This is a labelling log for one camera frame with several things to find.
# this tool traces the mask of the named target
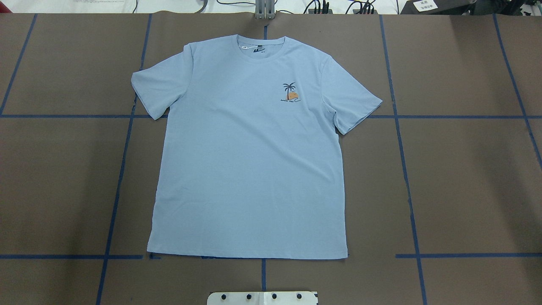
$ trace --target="blue tape line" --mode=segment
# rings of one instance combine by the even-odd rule
[[[0,118],[151,118],[150,115],[0,115]],[[524,116],[449,116],[449,115],[398,115],[400,119],[524,119]],[[393,119],[394,115],[370,115],[369,119]],[[529,119],[542,119],[542,116],[527,116]]]
[[[147,21],[147,31],[145,33],[145,42],[143,44],[143,52],[141,53],[141,65],[140,69],[143,68],[143,64],[145,62],[145,52],[147,49],[147,42],[149,41],[149,32],[151,28],[151,21],[152,21],[152,14],[149,14],[149,20]],[[130,122],[128,124],[128,132],[126,134],[126,142],[124,143],[124,151],[122,153],[122,161],[120,163],[120,173],[119,173],[119,181],[117,182],[117,192],[115,193],[115,203],[113,204],[113,212],[111,214],[111,222],[109,224],[109,234],[107,235],[107,244],[105,248],[105,255],[109,255],[109,251],[111,249],[111,240],[113,238],[113,229],[115,228],[115,219],[117,218],[117,209],[119,206],[119,197],[120,197],[120,186],[122,184],[122,178],[124,175],[124,168],[126,165],[126,153],[128,152],[128,144],[130,142],[130,136],[132,134],[132,125],[134,121],[134,114],[136,112],[136,100],[137,96],[134,97],[134,104],[132,106],[132,112],[130,113]],[[100,305],[101,302],[101,295],[104,290],[104,282],[105,282],[105,274],[107,272],[107,257],[104,258],[104,264],[102,266],[102,273],[100,276],[100,284],[98,286],[98,295],[96,296],[96,305]]]
[[[19,65],[21,64],[21,60],[23,59],[24,50],[26,50],[28,41],[30,40],[30,34],[32,33],[32,30],[34,29],[34,24],[36,23],[37,14],[34,14],[34,18],[32,18],[32,23],[30,24],[30,28],[28,29],[27,38],[24,40],[23,47],[21,48],[21,52],[19,53],[19,58],[17,59],[17,63],[15,64],[15,68],[13,69],[13,73],[11,74],[11,79],[9,80],[8,88],[5,91],[4,99],[2,101],[2,106],[0,106],[0,115],[2,112],[4,112],[5,103],[8,101],[9,92],[11,91],[11,86],[13,85],[13,81],[15,80],[15,75],[17,74],[17,70],[19,70]]]
[[[510,79],[512,80],[512,85],[514,86],[515,95],[518,97],[519,107],[521,108],[521,113],[523,113],[523,118],[525,119],[525,125],[527,125],[527,130],[529,131],[529,136],[531,137],[531,142],[533,143],[534,153],[536,154],[537,159],[538,159],[538,164],[540,165],[540,168],[542,169],[542,158],[540,157],[540,150],[538,150],[537,141],[534,139],[533,131],[531,129],[531,125],[529,124],[529,119],[527,118],[527,112],[525,111],[523,101],[521,100],[521,95],[519,94],[518,85],[515,82],[514,74],[512,73],[512,68],[510,67],[510,63],[508,62],[508,57],[506,56],[505,46],[502,43],[501,31],[499,30],[499,23],[497,22],[496,14],[493,14],[493,22],[495,23],[495,30],[497,32],[497,37],[499,38],[499,45],[501,46],[502,57],[505,59],[506,68],[508,69],[508,74],[510,75]]]
[[[149,254],[149,259],[162,259],[160,256],[154,254],[154,253],[150,253]]]
[[[483,257],[542,257],[542,253],[425,253],[396,254],[395,258],[483,258]]]
[[[141,65],[139,70],[143,70],[143,64],[145,63],[145,54],[147,53],[147,43],[149,42],[149,32],[151,31],[152,14],[149,14],[149,20],[147,21],[147,31],[145,32],[145,41],[143,42],[143,52],[141,53]]]
[[[1,254],[0,259],[104,259],[105,255]],[[107,259],[143,259],[143,255],[109,255]]]
[[[0,259],[103,259],[103,255],[3,254]]]
[[[523,119],[523,116],[433,116],[433,115],[398,115],[400,119]]]
[[[218,257],[218,256],[200,256],[201,259],[254,259],[249,257]]]
[[[90,118],[90,119],[128,119],[128,118],[151,118],[150,115],[0,115],[0,118],[30,118],[30,119],[41,119],[41,118]],[[160,118],[167,118],[167,115],[162,115]]]
[[[390,68],[390,60],[388,57],[388,47],[386,45],[386,34],[384,31],[384,20],[382,18],[382,15],[378,15],[380,18],[380,30],[382,32],[382,43],[384,46],[384,57],[386,59],[386,69],[388,70],[388,82],[390,85],[390,93],[391,93],[391,101],[393,105],[393,116],[395,117],[395,129],[397,131],[397,140],[399,142],[399,152],[401,153],[401,164],[403,166],[403,177],[406,184],[406,191],[408,194],[408,205],[410,208],[410,225],[412,227],[412,237],[414,239],[414,249],[416,251],[416,254],[420,254],[420,247],[418,245],[418,234],[416,232],[416,220],[414,218],[414,208],[412,207],[412,197],[410,194],[410,184],[408,180],[408,173],[407,173],[407,163],[405,162],[405,156],[404,156],[404,150],[403,150],[403,140],[401,139],[401,130],[399,127],[399,118],[397,114],[397,105],[395,103],[395,93],[393,91],[393,82],[391,81],[391,68]],[[422,301],[424,305],[427,305],[427,295],[425,293],[425,280],[423,279],[423,270],[422,270],[422,260],[417,257],[416,263],[418,265],[418,277],[420,279],[420,290],[422,293]]]
[[[266,259],[262,258],[262,291],[267,291]]]

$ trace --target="white label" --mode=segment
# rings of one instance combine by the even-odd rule
[[[433,0],[422,0],[414,2],[414,6],[418,11],[428,11],[428,10],[434,10],[437,9],[437,5],[435,4],[435,1]]]

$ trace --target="palm tree graphic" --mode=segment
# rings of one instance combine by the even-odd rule
[[[291,83],[291,84],[283,84],[284,85],[284,91],[286,91],[286,100],[288,100],[288,94],[290,93],[290,90],[291,91],[294,91],[295,89],[295,86],[293,86],[295,84],[295,82]]]

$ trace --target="neckline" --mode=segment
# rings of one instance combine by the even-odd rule
[[[278,39],[252,39],[252,38],[241,36],[239,34],[235,34],[231,36],[231,45],[235,49],[235,52],[237,53],[238,57],[252,63],[268,62],[268,61],[276,59],[277,57],[282,55],[282,53],[284,53],[288,45],[288,41],[289,41],[289,38],[286,36],[283,36]],[[269,57],[252,58],[248,56],[247,54],[243,53],[243,51],[241,51],[241,49],[239,48],[238,42],[244,42],[251,45],[282,45],[282,48],[280,48],[280,50],[278,50],[275,54]]]

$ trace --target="printed logo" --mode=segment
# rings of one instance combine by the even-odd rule
[[[286,91],[286,99],[281,99],[281,101],[289,101],[290,103],[296,103],[301,101],[299,95],[295,92],[295,82],[291,84],[283,84],[284,91]]]
[[[254,49],[254,51],[252,51],[252,53],[256,53],[256,52],[265,53],[265,52],[263,52],[263,50],[265,50],[265,48],[262,48],[262,46],[258,46],[256,49]]]

